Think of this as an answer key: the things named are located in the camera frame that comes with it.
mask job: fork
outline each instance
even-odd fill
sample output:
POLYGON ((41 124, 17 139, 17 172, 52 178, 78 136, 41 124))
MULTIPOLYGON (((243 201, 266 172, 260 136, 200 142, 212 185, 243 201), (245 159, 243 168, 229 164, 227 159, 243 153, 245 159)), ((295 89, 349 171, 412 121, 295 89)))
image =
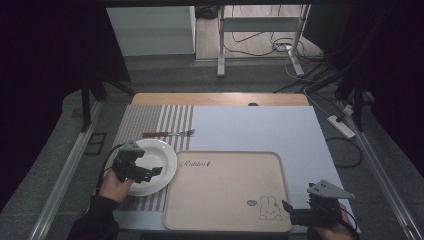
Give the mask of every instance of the fork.
POLYGON ((150 132, 143 133, 143 138, 149 137, 168 137, 168 136, 179 136, 179 137, 190 137, 194 134, 194 129, 183 132, 150 132))

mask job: black sleeve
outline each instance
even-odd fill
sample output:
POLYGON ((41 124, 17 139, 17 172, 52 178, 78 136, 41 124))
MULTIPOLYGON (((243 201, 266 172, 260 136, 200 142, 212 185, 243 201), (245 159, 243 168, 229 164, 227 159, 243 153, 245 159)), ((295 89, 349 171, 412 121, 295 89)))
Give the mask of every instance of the black sleeve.
POLYGON ((67 239, 116 239, 119 225, 112 212, 118 206, 118 202, 109 198, 91 196, 87 213, 74 222, 67 239))

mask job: striped placemat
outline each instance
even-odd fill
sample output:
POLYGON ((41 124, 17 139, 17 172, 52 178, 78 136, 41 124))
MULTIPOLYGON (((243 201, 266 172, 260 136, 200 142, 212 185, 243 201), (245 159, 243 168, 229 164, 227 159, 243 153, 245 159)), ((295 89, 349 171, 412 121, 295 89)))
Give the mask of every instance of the striped placemat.
MULTIPOLYGON (((142 139, 143 132, 180 132, 191 129, 194 106, 188 105, 128 105, 119 127, 113 146, 142 139)), ((176 152, 188 150, 188 137, 159 137, 176 152)), ((112 165, 117 151, 107 164, 112 165)), ((144 197, 128 196, 119 207, 120 210, 163 211, 167 187, 144 197)))

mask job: power strip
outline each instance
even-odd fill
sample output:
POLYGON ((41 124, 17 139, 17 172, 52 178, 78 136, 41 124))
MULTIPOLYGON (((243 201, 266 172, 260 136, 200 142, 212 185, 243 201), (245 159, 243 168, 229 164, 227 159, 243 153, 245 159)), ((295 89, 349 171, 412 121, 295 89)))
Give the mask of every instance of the power strip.
POLYGON ((339 132, 343 134, 345 138, 350 139, 356 136, 356 134, 352 132, 352 130, 350 130, 350 128, 348 128, 343 122, 337 122, 336 119, 337 117, 334 115, 327 118, 331 125, 333 125, 337 130, 339 130, 339 132))

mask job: white cabinet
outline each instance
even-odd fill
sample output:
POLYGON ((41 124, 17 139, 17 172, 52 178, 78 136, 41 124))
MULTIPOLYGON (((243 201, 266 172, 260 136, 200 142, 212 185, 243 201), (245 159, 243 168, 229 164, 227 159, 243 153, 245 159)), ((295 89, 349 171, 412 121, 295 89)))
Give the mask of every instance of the white cabinet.
POLYGON ((108 8, 124 56, 194 54, 193 6, 108 8))

